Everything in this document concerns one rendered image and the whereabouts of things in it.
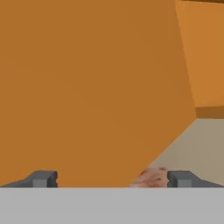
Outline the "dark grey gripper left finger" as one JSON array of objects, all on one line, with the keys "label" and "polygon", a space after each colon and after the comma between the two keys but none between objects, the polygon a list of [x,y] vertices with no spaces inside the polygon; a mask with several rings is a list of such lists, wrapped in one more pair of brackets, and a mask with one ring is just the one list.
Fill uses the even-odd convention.
[{"label": "dark grey gripper left finger", "polygon": [[4,187],[57,187],[57,178],[56,171],[35,171],[26,178],[4,185]]}]

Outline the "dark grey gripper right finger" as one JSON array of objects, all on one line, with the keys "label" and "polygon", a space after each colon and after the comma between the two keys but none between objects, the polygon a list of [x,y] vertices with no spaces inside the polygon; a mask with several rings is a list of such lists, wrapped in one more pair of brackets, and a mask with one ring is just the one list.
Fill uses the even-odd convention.
[{"label": "dark grey gripper right finger", "polygon": [[221,187],[221,185],[197,177],[191,171],[168,171],[167,178],[168,178],[168,184],[167,184],[168,187],[178,187],[178,188]]}]

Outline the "pink speckled bowl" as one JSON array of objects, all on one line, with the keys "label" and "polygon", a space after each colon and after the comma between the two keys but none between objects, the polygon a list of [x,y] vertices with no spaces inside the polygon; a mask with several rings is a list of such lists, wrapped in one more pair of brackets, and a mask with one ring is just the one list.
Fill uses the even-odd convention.
[{"label": "pink speckled bowl", "polygon": [[167,187],[167,169],[164,167],[146,168],[129,186],[142,188]]}]

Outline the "orange wooden cabinet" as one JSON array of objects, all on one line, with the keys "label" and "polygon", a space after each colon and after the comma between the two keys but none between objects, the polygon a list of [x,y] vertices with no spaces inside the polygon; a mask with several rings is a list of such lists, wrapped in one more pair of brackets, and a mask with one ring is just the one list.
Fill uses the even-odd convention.
[{"label": "orange wooden cabinet", "polygon": [[195,119],[175,0],[0,0],[0,185],[128,185]]}]

